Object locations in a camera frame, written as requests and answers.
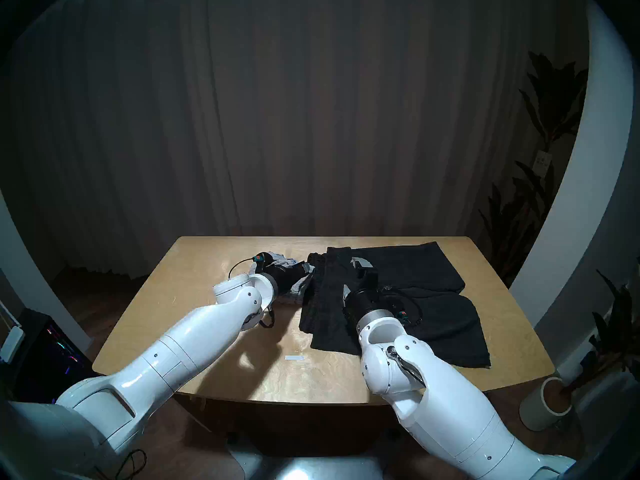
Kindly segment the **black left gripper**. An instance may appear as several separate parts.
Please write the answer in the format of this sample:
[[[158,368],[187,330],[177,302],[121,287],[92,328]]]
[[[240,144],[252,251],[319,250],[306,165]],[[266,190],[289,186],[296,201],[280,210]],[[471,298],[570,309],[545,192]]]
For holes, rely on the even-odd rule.
[[[294,265],[270,264],[263,267],[262,274],[273,279],[275,297],[286,295],[293,285],[309,274],[309,263],[297,262]]]

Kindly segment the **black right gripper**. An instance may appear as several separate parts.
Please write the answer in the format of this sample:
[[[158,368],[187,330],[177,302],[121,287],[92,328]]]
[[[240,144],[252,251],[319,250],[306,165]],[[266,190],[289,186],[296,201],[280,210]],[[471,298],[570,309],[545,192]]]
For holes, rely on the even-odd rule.
[[[347,329],[361,332],[379,318],[395,318],[391,306],[378,288],[378,271],[366,259],[351,257],[354,280],[342,286],[342,304]]]

